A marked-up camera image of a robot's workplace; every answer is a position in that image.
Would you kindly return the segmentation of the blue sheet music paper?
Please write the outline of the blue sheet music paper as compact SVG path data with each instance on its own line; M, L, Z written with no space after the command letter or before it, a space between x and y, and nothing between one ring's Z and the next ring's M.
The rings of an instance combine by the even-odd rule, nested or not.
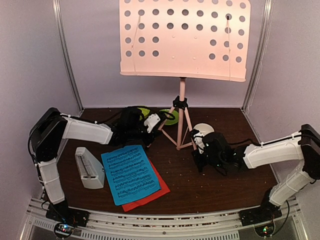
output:
M161 189L141 145L128 145L103 153L101 159L116 206L141 200Z

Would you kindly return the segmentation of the pink music stand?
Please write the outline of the pink music stand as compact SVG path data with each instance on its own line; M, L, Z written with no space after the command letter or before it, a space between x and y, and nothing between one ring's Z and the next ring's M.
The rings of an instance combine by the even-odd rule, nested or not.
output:
M248 0L121 0L120 73L245 82Z

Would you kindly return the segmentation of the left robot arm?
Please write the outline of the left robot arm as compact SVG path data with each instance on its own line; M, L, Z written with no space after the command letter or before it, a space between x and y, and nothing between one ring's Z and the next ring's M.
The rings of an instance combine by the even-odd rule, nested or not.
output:
M112 147L142 141L149 146L160 134L159 126L165 120L161 112L144 117L141 106L126 107L117 116L118 119L108 124L106 120L93 121L66 115L51 107L30 130L28 152L49 199L50 210L61 222L72 218L57 167L62 140L73 139Z

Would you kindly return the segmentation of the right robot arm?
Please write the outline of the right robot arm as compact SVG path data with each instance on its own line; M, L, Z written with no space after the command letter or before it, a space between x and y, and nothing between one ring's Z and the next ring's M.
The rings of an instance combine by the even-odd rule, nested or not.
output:
M288 198L307 184L320 179L320 135L309 124L283 138L261 143L250 138L229 143L222 133L206 123L197 124L190 134L196 145L192 155L199 172L209 165L222 176L227 176L228 172L279 162L299 162L283 182L265 193L264 200L256 208L256 216L261 221L268 220Z

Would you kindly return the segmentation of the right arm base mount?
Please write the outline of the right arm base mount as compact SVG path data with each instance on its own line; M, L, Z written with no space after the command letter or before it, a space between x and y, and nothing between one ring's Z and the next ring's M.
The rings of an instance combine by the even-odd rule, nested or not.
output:
M255 233L262 238L273 235L276 230L274 220L281 216L282 212L279 209L267 210L261 207L241 210L239 212L242 226L253 226Z

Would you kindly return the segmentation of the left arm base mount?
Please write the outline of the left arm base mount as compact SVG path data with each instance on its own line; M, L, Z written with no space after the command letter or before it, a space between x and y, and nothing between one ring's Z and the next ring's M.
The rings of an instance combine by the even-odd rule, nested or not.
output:
M53 233L61 239L70 237L77 227L86 227L90 213L85 210L69 208L67 212L61 213L49 208L45 217L57 223L53 227Z

